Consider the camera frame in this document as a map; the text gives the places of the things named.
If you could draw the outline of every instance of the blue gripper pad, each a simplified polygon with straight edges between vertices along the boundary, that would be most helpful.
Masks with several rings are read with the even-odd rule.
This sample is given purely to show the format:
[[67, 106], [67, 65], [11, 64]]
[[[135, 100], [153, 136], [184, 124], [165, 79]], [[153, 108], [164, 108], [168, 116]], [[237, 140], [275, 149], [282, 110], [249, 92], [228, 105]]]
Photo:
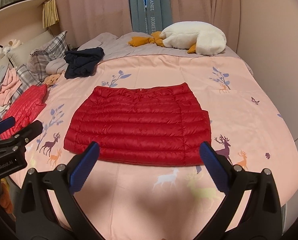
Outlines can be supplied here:
[[91, 142], [84, 151], [82, 159], [69, 177], [69, 191], [72, 195], [82, 189], [99, 155], [99, 145], [96, 142]]
[[200, 145], [200, 158], [207, 168], [217, 189], [225, 194], [229, 193], [229, 177], [225, 169], [215, 156], [215, 152], [209, 148], [207, 143], [203, 142]]
[[11, 127], [14, 127], [16, 124], [16, 119], [11, 116], [8, 117], [7, 119], [3, 120], [0, 122], [0, 134], [5, 132], [6, 130], [10, 129]]

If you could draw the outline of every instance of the purple deer print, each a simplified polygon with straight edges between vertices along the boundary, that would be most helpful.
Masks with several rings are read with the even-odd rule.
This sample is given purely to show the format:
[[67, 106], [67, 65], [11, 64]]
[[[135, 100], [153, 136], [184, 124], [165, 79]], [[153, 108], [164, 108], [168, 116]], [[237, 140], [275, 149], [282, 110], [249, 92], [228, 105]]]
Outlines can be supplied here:
[[47, 155], [47, 153], [49, 152], [49, 157], [50, 157], [51, 149], [56, 144], [56, 142], [58, 142], [58, 139], [60, 138], [60, 134], [59, 133], [57, 133], [57, 134], [54, 133], [53, 134], [53, 137], [54, 137], [55, 140], [53, 142], [45, 142], [44, 146], [42, 146], [40, 148], [40, 151], [39, 152], [41, 152], [41, 149], [43, 148], [43, 154]]
[[230, 149], [229, 149], [229, 146], [231, 146], [228, 141], [229, 139], [226, 138], [226, 137], [223, 137], [222, 134], [220, 134], [220, 137], [219, 137], [220, 141], [218, 141], [217, 137], [215, 137], [215, 140], [218, 142], [218, 143], [221, 143], [224, 145], [224, 149], [221, 149], [221, 150], [217, 150], [215, 151], [217, 154], [219, 155], [223, 155], [224, 157], [226, 157], [232, 164], [232, 161], [229, 157], [229, 154], [230, 154]]

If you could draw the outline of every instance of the screw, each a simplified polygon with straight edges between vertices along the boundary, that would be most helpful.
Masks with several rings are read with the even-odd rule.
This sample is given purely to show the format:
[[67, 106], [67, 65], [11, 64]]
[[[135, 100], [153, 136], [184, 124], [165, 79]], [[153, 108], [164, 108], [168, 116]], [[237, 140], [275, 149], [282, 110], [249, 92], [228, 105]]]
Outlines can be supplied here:
[[242, 167], [240, 165], [234, 165], [233, 168], [235, 171], [242, 171]]
[[30, 169], [28, 170], [28, 174], [29, 174], [29, 175], [32, 175], [32, 174], [34, 173], [34, 171], [35, 171], [34, 168], [30, 168]]
[[267, 175], [270, 175], [271, 174], [271, 171], [268, 168], [265, 168], [263, 171]]
[[59, 164], [59, 165], [57, 166], [57, 171], [63, 171], [65, 168], [66, 168], [66, 165], [64, 165], [64, 164]]

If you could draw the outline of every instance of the curtain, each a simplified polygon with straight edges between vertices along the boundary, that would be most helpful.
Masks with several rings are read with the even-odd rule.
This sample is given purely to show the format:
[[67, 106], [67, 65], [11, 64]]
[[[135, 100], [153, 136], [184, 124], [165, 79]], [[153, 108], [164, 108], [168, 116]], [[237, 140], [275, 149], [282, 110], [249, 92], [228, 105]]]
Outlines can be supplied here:
[[225, 33], [227, 45], [236, 51], [240, 26], [240, 0], [170, 1], [174, 22], [208, 22]]
[[100, 33], [121, 36], [132, 31], [129, 0], [56, 0], [67, 43], [81, 46]]
[[129, 0], [132, 29], [151, 34], [172, 24], [170, 0]]

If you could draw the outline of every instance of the gray pillow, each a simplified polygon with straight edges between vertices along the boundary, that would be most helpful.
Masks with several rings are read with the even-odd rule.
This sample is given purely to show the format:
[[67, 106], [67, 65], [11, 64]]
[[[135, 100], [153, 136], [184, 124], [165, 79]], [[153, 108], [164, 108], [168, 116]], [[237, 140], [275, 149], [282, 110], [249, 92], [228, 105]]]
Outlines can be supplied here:
[[31, 51], [40, 48], [43, 44], [46, 44], [52, 39], [52, 34], [49, 31], [46, 31], [32, 40], [24, 42], [24, 44], [20, 45], [19, 47], [12, 49], [7, 53], [7, 56], [13, 66], [17, 68], [27, 63]]

